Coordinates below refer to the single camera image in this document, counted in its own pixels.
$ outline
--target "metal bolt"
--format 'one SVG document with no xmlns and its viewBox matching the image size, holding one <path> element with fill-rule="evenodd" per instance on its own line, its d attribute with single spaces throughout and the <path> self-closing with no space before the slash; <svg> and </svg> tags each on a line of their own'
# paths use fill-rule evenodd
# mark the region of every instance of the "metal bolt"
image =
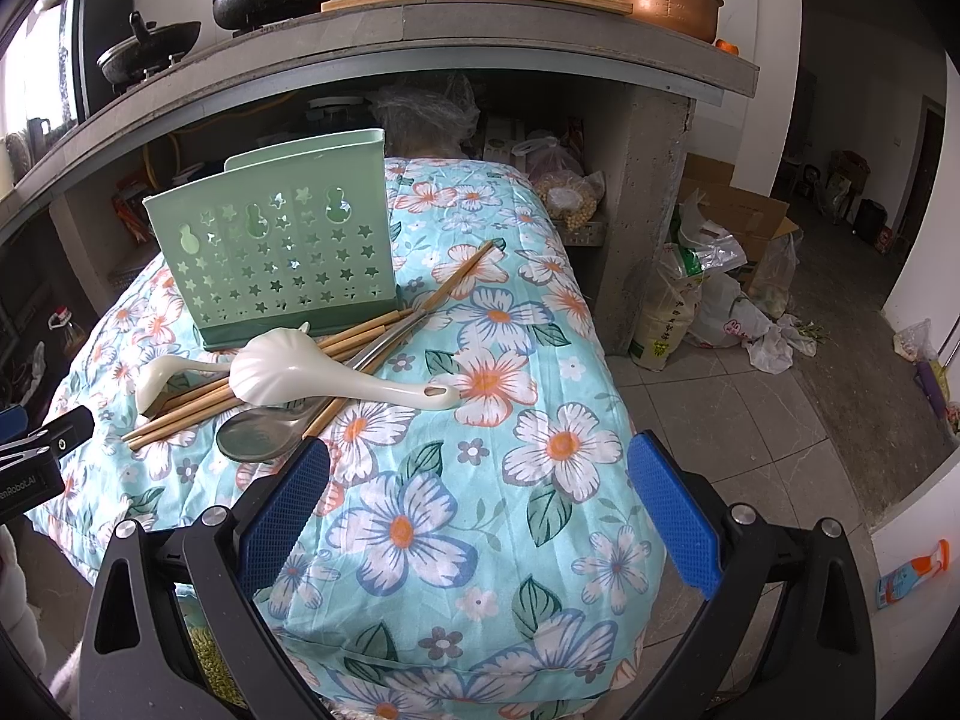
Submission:
<svg viewBox="0 0 960 720">
<path fill-rule="evenodd" d="M 840 536 L 843 536 L 843 525 L 835 519 L 830 519 L 829 517 L 824 519 L 824 521 L 820 523 L 820 527 L 830 538 L 840 538 Z"/>
<path fill-rule="evenodd" d="M 227 510 L 222 506 L 211 507 L 200 515 L 200 522 L 211 528 L 219 525 L 224 519 L 227 519 Z"/>
<path fill-rule="evenodd" d="M 757 511 L 745 503 L 738 503 L 730 510 L 734 522 L 741 525 L 752 525 L 757 521 Z"/>
<path fill-rule="evenodd" d="M 117 538 L 127 538 L 132 536 L 136 532 L 136 522 L 131 519 L 125 519 L 119 525 L 114 533 L 117 534 Z"/>
</svg>

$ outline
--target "white wall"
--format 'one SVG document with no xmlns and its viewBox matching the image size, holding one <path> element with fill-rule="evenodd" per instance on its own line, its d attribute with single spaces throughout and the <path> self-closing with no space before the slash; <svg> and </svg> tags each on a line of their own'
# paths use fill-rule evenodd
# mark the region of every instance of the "white wall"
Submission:
<svg viewBox="0 0 960 720">
<path fill-rule="evenodd" d="M 731 186 L 769 194 L 793 112 L 803 0 L 757 0 L 757 96 L 747 103 Z"/>
<path fill-rule="evenodd" d="M 960 234 L 960 74 L 947 59 L 947 120 L 937 178 L 917 242 L 894 285 L 883 314 L 895 330 L 930 317 L 935 348 L 960 314 L 957 239 Z M 960 394 L 960 361 L 949 369 L 954 397 Z"/>
<path fill-rule="evenodd" d="M 803 66 L 817 76 L 806 160 L 826 176 L 834 149 L 863 156 L 871 170 L 864 196 L 887 209 L 892 225 L 904 202 L 923 96 L 946 102 L 944 52 L 867 23 L 808 10 Z"/>
<path fill-rule="evenodd" d="M 899 503 L 872 534 L 880 575 L 950 542 L 950 562 L 960 548 L 960 449 L 914 493 Z M 877 654 L 877 717 L 896 702 L 920 673 L 960 607 L 960 571 L 917 587 L 871 620 Z"/>
</svg>

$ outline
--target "green plastic utensil holder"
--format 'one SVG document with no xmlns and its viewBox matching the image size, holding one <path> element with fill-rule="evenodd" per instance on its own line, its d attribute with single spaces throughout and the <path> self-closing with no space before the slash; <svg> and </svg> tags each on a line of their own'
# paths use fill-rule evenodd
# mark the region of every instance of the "green plastic utensil holder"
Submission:
<svg viewBox="0 0 960 720">
<path fill-rule="evenodd" d="M 383 130 L 267 146 L 224 167 L 144 201 L 204 348 L 303 322 L 334 333 L 400 306 Z"/>
</svg>

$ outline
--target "green leaf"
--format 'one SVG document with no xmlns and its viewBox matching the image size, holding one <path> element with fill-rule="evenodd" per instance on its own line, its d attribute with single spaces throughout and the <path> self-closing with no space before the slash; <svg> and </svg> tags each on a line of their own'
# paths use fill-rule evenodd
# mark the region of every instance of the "green leaf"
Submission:
<svg viewBox="0 0 960 720">
<path fill-rule="evenodd" d="M 560 495 L 552 482 L 533 488 L 527 501 L 527 527 L 536 546 L 544 546 L 560 533 L 572 514 L 573 504 Z"/>
<path fill-rule="evenodd" d="M 157 499 L 163 494 L 163 490 L 165 488 L 150 488 L 142 495 L 131 498 L 127 514 L 155 514 L 157 512 Z"/>
<path fill-rule="evenodd" d="M 407 455 L 400 464 L 400 477 L 407 482 L 419 473 L 443 474 L 443 456 L 440 447 L 443 442 L 430 442 Z"/>
<path fill-rule="evenodd" d="M 548 701 L 530 712 L 530 720 L 557 720 L 566 714 L 566 701 Z"/>
<path fill-rule="evenodd" d="M 527 640 L 533 640 L 539 624 L 558 613 L 561 607 L 557 594 L 546 589 L 533 575 L 520 583 L 511 605 L 514 624 Z"/>
<path fill-rule="evenodd" d="M 366 631 L 361 631 L 356 639 L 357 646 L 363 655 L 369 655 L 378 661 L 399 661 L 394 638 L 384 623 L 372 625 Z"/>
<path fill-rule="evenodd" d="M 427 349 L 424 352 L 426 358 L 426 370 L 430 371 L 431 376 L 439 376 L 442 373 L 456 374 L 460 372 L 460 364 L 453 359 L 450 352 L 442 352 L 438 349 Z"/>
<path fill-rule="evenodd" d="M 354 658 L 344 658 L 344 668 L 349 671 L 352 677 L 375 685 L 384 685 L 384 677 L 392 671 L 392 669 L 382 668 L 381 666 L 365 664 L 363 661 L 357 661 Z"/>
<path fill-rule="evenodd" d="M 566 339 L 563 330 L 560 330 L 553 322 L 550 322 L 550 324 L 533 324 L 530 329 L 533 331 L 536 342 L 541 346 L 570 346 L 570 341 Z"/>
</svg>

